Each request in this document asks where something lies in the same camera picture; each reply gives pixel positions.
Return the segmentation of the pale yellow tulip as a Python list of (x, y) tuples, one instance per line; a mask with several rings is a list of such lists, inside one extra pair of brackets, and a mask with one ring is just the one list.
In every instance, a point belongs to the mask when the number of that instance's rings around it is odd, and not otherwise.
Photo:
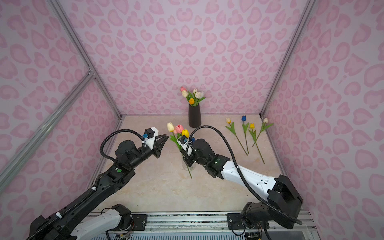
[(171, 135), (170, 135), (171, 140), (177, 145), (178, 149), (180, 150), (181, 147), (180, 147), (180, 145), (177, 143), (177, 139), (178, 139), (179, 137), (181, 137), (182, 134), (175, 134), (175, 133), (174, 133), (175, 126), (174, 126), (171, 122), (167, 123), (167, 129), (168, 129), (168, 131), (171, 133)]
[(226, 123), (228, 125), (228, 126), (226, 126), (226, 128), (236, 137), (236, 139), (237, 139), (238, 143), (240, 144), (241, 148), (243, 149), (245, 154), (248, 156), (248, 152), (245, 150), (243, 144), (241, 143), (240, 139), (237, 136), (236, 129), (235, 129), (235, 123), (232, 122), (232, 120), (230, 118), (226, 118)]

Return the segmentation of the dark grey vase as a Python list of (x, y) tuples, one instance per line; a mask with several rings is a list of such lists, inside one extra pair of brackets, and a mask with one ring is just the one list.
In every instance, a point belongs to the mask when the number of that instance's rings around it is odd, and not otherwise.
[(191, 106), (189, 105), (188, 109), (188, 114), (189, 114), (189, 126), (191, 128), (198, 128), (202, 124), (202, 119), (201, 119), (201, 109), (200, 105), (197, 106)]

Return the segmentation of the small yellow tulip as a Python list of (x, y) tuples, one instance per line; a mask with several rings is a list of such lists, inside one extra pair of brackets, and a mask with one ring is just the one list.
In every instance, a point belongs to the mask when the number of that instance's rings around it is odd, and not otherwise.
[(258, 142), (258, 139), (259, 139), (261, 133), (265, 130), (265, 126), (266, 126), (266, 124), (262, 123), (261, 129), (258, 132), (256, 130), (256, 125), (255, 124), (251, 124), (250, 125), (250, 129), (249, 129), (249, 133), (251, 134), (251, 136), (253, 138), (253, 141), (254, 141), (253, 147), (256, 146), (256, 148), (258, 150), (258, 153), (259, 153), (259, 155), (260, 155), (260, 157), (262, 159), (263, 164), (265, 164), (265, 160), (264, 160), (264, 158), (262, 156), (262, 153), (260, 151), (260, 148), (259, 148), (257, 142)]

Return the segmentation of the clear plastic cup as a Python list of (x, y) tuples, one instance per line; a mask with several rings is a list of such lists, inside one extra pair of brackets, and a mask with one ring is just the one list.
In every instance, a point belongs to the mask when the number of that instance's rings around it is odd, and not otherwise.
[(188, 171), (188, 170), (192, 171), (192, 170), (194, 170), (195, 166), (191, 166), (191, 167), (189, 167), (189, 166), (186, 164), (186, 162), (185, 162), (184, 160), (182, 160), (182, 168), (183, 168), (183, 170), (185, 170), (185, 171)]

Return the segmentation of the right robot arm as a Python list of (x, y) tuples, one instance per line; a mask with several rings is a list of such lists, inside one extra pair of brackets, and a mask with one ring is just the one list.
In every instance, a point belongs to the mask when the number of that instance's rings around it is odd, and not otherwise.
[(304, 200), (291, 180), (284, 175), (270, 177), (240, 166), (225, 136), (212, 126), (208, 126), (208, 129), (222, 138), (230, 157), (215, 153), (204, 139), (194, 140), (193, 133), (181, 134), (176, 142), (181, 147), (180, 152), (188, 167), (201, 165), (211, 177), (237, 183), (258, 200), (256, 203), (246, 203), (240, 213), (241, 224), (246, 229), (253, 229), (274, 221), (289, 230), (294, 225), (302, 225), (298, 216)]

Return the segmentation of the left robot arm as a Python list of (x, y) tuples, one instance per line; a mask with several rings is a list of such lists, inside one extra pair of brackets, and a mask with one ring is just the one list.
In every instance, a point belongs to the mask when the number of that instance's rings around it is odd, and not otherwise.
[[(133, 141), (123, 141), (113, 158), (104, 152), (108, 140), (120, 133), (131, 133), (140, 139), (141, 147)], [(101, 143), (102, 157), (113, 161), (113, 165), (95, 179), (94, 184), (77, 199), (48, 218), (39, 216), (30, 226), (29, 240), (69, 240), (75, 239), (71, 233), (75, 227), (105, 199), (121, 190), (135, 175), (135, 168), (151, 156), (159, 158), (168, 140), (168, 135), (160, 135), (155, 128), (146, 129), (143, 135), (130, 129), (117, 130)]]

